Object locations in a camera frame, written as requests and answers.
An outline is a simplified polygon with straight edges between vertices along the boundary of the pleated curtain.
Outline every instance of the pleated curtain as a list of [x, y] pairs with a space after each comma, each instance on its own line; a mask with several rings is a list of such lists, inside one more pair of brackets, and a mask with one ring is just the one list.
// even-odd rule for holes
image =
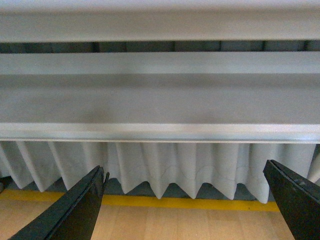
[[196, 198], [210, 183], [233, 199], [238, 183], [266, 203], [269, 186], [263, 169], [274, 159], [307, 177], [315, 144], [143, 143], [143, 142], [0, 142], [0, 177], [19, 188], [35, 182], [41, 192], [62, 177], [67, 189], [100, 165], [117, 178], [124, 193], [148, 181], [157, 198], [170, 183]]

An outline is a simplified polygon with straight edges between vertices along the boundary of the floor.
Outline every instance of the floor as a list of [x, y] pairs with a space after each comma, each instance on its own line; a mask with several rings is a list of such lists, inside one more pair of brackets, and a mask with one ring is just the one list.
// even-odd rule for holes
[[[0, 240], [11, 237], [52, 204], [52, 201], [47, 201], [45, 198], [42, 198], [43, 201], [5, 198], [0, 196]], [[132, 200], [143, 197], [116, 196], [116, 198]], [[226, 200], [201, 199], [179, 201], [206, 201], [204, 205], [208, 201], [226, 202]], [[256, 201], [239, 202], [263, 205]], [[177, 207], [171, 205], [169, 208], [120, 206], [117, 203], [114, 205], [109, 203], [114, 204], [108, 198], [102, 200], [92, 235], [93, 240], [294, 240], [278, 211], [262, 210], [262, 208], [259, 211], [199, 209], [189, 208], [186, 204], [183, 205], [187, 206], [185, 208], [181, 208], [183, 207], [181, 205], [176, 205]]]

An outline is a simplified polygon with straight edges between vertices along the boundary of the yellow baseboard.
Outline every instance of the yellow baseboard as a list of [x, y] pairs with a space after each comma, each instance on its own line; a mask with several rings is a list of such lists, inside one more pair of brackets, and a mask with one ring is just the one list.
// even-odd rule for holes
[[[63, 194], [63, 192], [39, 192], [5, 189], [2, 193], [0, 193], [0, 200], [55, 202]], [[279, 212], [279, 208], [275, 202], [263, 204], [258, 201], [190, 199], [173, 197], [163, 197], [161, 199], [157, 199], [156, 197], [151, 196], [104, 195], [102, 198], [102, 205]]]

